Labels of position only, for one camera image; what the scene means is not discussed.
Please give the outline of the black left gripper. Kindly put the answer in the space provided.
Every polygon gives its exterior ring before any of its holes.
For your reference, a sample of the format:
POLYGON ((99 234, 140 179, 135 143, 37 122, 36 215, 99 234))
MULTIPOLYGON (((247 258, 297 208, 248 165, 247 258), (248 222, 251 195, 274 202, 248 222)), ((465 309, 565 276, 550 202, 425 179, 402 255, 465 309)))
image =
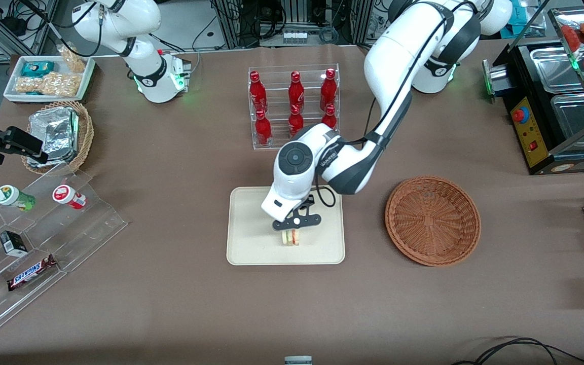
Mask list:
POLYGON ((309 196, 298 208, 290 211, 282 222, 273 221, 273 230, 280 232, 278 235, 282 245, 284 245, 284 231, 299 230, 299 245, 301 245, 305 242, 305 230, 302 228, 318 226, 321 223, 321 215, 310 212, 314 204, 314 196, 309 196))

